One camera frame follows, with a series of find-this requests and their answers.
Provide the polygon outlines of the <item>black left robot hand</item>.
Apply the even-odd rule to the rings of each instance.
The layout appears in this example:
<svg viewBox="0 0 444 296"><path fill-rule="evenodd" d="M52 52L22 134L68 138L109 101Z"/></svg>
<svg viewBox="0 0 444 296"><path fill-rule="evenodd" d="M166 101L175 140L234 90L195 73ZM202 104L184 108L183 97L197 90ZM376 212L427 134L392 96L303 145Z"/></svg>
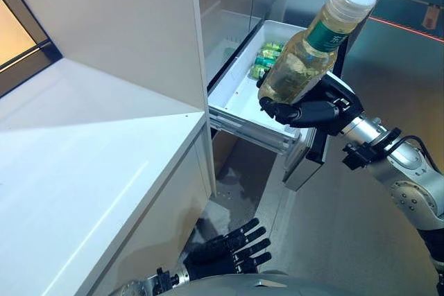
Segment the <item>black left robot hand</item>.
<svg viewBox="0 0 444 296"><path fill-rule="evenodd" d="M272 256L266 228L254 218L245 225L200 244L183 261L191 281L233 274L257 274L258 267Z"/></svg>

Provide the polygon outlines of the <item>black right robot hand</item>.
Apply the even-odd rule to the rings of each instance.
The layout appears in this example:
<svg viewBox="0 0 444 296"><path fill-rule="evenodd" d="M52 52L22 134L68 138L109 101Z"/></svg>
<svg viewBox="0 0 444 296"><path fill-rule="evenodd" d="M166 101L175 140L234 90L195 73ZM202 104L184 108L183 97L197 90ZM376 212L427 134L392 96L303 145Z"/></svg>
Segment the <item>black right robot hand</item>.
<svg viewBox="0 0 444 296"><path fill-rule="evenodd" d="M315 77L290 103L261 97L261 110L291 128L316 128L337 136L364 112L353 90L342 79L327 72Z"/></svg>

